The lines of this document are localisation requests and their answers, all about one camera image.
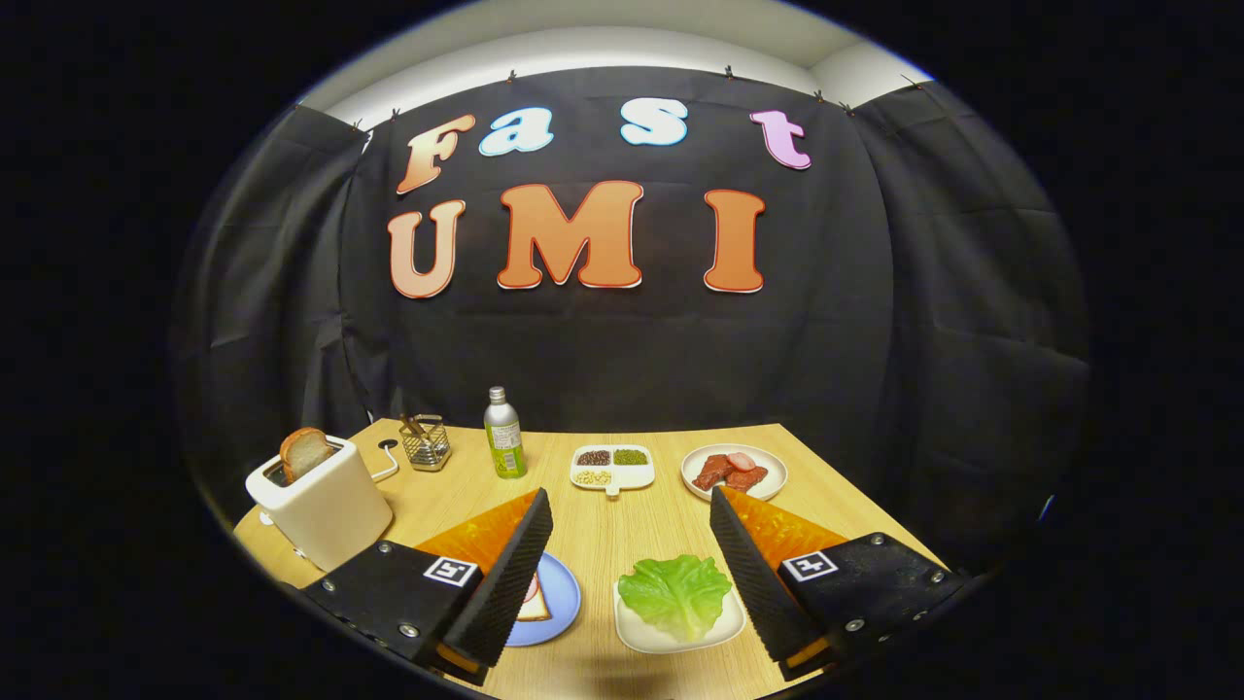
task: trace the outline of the lettuce leaf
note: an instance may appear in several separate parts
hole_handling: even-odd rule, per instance
[[[722,599],[730,579],[717,571],[713,558],[683,555],[657,562],[642,560],[634,574],[618,579],[618,596],[643,622],[679,642],[704,639],[722,617]]]

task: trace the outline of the white toaster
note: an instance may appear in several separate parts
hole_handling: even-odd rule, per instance
[[[336,453],[289,486],[281,456],[246,477],[246,491],[294,547],[325,572],[377,540],[393,511],[348,440],[326,436]]]

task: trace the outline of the bottle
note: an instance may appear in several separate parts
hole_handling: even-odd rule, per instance
[[[527,474],[522,459],[522,435],[519,431],[519,413],[505,402],[505,388],[488,390],[488,410],[484,412],[484,430],[488,446],[493,451],[493,469],[501,479],[519,479]]]

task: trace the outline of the toast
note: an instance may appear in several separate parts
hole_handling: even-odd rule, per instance
[[[299,429],[281,443],[281,470],[286,484],[294,484],[312,469],[332,456],[332,446],[323,431],[313,428]]]
[[[535,589],[535,593],[532,593],[530,598],[522,603],[522,607],[519,608],[518,622],[534,623],[552,619],[552,614],[549,612],[549,606],[545,604],[544,588],[540,586],[540,574],[535,574],[535,577],[531,578],[531,588]]]

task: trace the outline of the metal utensil holder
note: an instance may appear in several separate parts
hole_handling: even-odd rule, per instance
[[[402,436],[402,449],[411,460],[411,467],[420,472],[439,472],[449,460],[449,434],[445,433],[444,419],[432,414],[419,414],[414,421],[424,435],[415,435],[404,425],[397,430]]]

